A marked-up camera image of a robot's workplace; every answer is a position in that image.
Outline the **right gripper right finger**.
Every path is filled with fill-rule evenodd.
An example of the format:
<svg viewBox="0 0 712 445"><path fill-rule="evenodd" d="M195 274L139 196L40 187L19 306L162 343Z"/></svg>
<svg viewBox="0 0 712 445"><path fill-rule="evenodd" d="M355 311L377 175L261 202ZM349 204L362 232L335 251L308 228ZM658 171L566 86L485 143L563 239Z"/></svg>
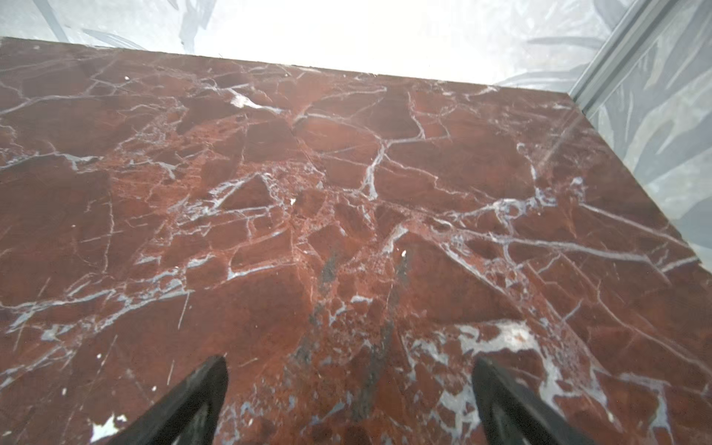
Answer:
<svg viewBox="0 0 712 445"><path fill-rule="evenodd" d="M533 391L497 363L476 359L472 385L489 444L592 444Z"/></svg>

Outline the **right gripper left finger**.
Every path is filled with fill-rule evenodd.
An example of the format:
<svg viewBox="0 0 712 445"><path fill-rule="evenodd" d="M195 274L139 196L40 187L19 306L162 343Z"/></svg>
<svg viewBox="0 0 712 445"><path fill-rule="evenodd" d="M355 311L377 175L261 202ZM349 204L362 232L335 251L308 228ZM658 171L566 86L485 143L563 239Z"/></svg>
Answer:
<svg viewBox="0 0 712 445"><path fill-rule="evenodd" d="M111 444L211 444L228 388L226 359L209 357Z"/></svg>

